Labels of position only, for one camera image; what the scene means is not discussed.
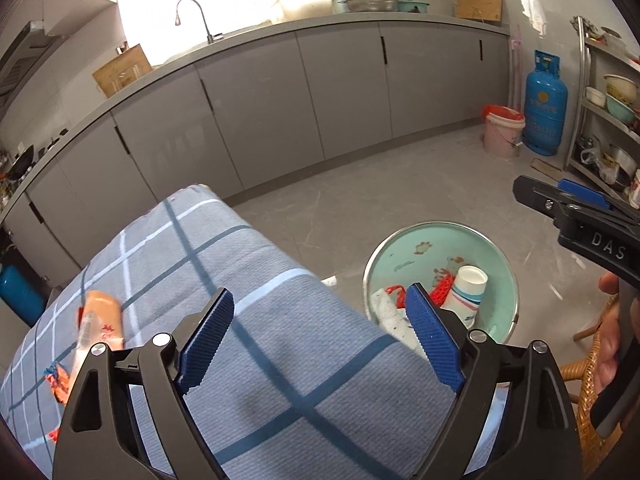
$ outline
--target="faucet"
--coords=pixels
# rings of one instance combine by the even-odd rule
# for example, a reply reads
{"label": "faucet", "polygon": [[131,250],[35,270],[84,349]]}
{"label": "faucet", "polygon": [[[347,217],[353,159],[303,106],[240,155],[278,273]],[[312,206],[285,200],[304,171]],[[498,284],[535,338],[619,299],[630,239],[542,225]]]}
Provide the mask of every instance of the faucet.
{"label": "faucet", "polygon": [[[180,14],[178,14],[178,5],[180,5],[180,2],[183,0],[178,0],[178,3],[175,4],[175,26],[178,27],[179,25],[182,24],[182,22],[180,21]],[[209,27],[207,27],[207,20],[204,19],[204,12],[202,10],[202,7],[200,6],[200,4],[196,1],[196,0],[191,0],[193,3],[195,3],[198,8],[200,9],[200,13],[202,14],[202,21],[204,22],[204,28],[207,31],[207,43],[211,44],[213,43],[213,36],[211,35],[211,33],[209,32]]]}

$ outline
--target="cutting board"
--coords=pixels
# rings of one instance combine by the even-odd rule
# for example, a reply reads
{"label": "cutting board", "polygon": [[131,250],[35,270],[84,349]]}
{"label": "cutting board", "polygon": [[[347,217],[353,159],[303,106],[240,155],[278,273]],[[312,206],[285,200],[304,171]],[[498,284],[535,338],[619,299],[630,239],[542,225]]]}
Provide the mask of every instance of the cutting board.
{"label": "cutting board", "polygon": [[137,44],[96,70],[94,79],[100,90],[111,97],[152,70],[142,47]]}
{"label": "cutting board", "polygon": [[479,22],[501,22],[502,0],[458,0],[456,17]]}

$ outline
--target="countertop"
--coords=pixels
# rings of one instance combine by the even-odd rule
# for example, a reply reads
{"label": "countertop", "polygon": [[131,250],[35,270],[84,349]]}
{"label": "countertop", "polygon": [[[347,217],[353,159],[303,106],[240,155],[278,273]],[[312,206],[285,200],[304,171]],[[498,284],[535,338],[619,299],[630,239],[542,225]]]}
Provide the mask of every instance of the countertop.
{"label": "countertop", "polygon": [[89,113],[84,119],[79,121],[69,132],[60,137],[60,140],[37,162],[37,164],[27,174],[25,179],[20,183],[18,189],[11,197],[5,208],[0,213],[0,223],[4,221],[7,213],[18,200],[20,195],[24,193],[29,184],[43,170],[46,165],[55,158],[55,156],[65,148],[77,135],[79,135],[90,124],[98,118],[108,113],[112,108],[131,97],[133,94],[141,91],[156,81],[168,76],[169,74],[189,66],[201,59],[212,56],[224,50],[250,43],[251,41],[261,40],[277,34],[293,32],[305,28],[322,27],[323,25],[336,25],[339,23],[356,23],[356,22],[427,22],[442,23],[445,25],[457,25],[460,27],[477,28],[496,32],[508,36],[510,34],[508,27],[495,27],[485,23],[473,22],[471,20],[463,20],[452,16],[437,16],[434,14],[414,14],[409,12],[351,12],[346,14],[334,14],[331,16],[322,16],[320,18],[309,18],[306,20],[296,20],[293,22],[279,23],[277,25],[257,25],[243,30],[230,32],[225,34],[221,40],[217,40],[213,44],[205,45],[201,48],[178,57],[177,59],[166,62],[159,66],[153,72],[146,74],[142,78],[133,82],[129,86],[117,92],[114,96],[107,99],[93,112]]}

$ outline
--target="metal bolt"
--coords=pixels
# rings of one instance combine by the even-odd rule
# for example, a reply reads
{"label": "metal bolt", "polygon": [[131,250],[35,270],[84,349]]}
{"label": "metal bolt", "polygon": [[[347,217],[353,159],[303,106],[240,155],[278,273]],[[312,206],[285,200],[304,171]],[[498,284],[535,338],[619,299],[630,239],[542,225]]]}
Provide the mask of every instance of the metal bolt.
{"label": "metal bolt", "polygon": [[475,343],[484,343],[486,341],[486,334],[482,330],[472,330],[469,333],[469,337]]}
{"label": "metal bolt", "polygon": [[539,354],[546,354],[546,351],[549,350],[549,347],[544,341],[534,341],[532,346]]}
{"label": "metal bolt", "polygon": [[105,345],[104,343],[96,343],[95,345],[93,345],[91,347],[91,353],[93,355],[100,355],[100,354],[104,354],[104,351],[107,349],[107,345]]}
{"label": "metal bolt", "polygon": [[171,341],[171,336],[167,333],[156,334],[153,338],[154,345],[156,346],[164,346],[169,341]]}

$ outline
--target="green trash bin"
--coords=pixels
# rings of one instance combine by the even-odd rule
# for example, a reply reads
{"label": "green trash bin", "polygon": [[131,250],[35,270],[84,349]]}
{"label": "green trash bin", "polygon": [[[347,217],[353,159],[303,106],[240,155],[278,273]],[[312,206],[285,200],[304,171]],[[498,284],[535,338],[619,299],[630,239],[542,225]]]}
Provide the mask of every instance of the green trash bin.
{"label": "green trash bin", "polygon": [[372,293],[393,285],[422,283],[428,292],[446,274],[464,265],[479,267],[487,282],[474,328],[506,343],[518,322],[518,284],[507,258],[491,240],[462,224],[424,222],[392,234],[371,255],[362,289],[367,317],[378,323],[370,306]]}

